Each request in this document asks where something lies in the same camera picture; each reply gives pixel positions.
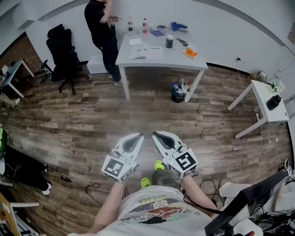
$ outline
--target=black office chair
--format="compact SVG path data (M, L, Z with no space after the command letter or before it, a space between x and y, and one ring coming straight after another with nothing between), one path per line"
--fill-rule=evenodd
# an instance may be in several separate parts
M79 59L75 52L75 47L72 46L71 30L65 29L60 24L49 30L47 36L49 39L47 39L46 44L56 65L52 72L51 81L65 80L59 87L59 93L62 92L64 85L70 81L73 95L75 95L73 79L75 77L86 77L89 79L89 77L86 74L77 74L77 71L82 71L82 68L78 66Z

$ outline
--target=green backpack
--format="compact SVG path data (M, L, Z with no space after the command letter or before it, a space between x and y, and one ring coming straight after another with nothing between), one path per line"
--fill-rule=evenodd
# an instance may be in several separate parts
M0 153L4 153L7 146L7 133L4 129L0 128Z

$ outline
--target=neon yellow shoe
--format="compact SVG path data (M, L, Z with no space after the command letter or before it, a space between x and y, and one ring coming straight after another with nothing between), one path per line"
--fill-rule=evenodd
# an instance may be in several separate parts
M156 160L155 164L153 165L155 171L156 170L164 170L164 166L162 164L163 162L161 160Z
M142 189L144 189L147 186L151 186L151 185L152 185L152 183L148 178L144 177L142 179Z

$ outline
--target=black pot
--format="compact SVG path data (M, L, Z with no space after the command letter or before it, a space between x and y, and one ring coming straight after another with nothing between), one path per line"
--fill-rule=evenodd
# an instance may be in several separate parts
M272 111L280 104L281 100L282 98L279 95L272 96L266 103L267 108Z

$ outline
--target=purple paper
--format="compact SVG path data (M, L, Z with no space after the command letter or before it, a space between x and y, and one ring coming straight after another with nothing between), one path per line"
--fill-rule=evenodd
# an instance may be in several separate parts
M155 30L150 31L150 33L152 35L154 35L155 37L160 37L160 36L165 35L164 33L160 32L160 31L155 31Z

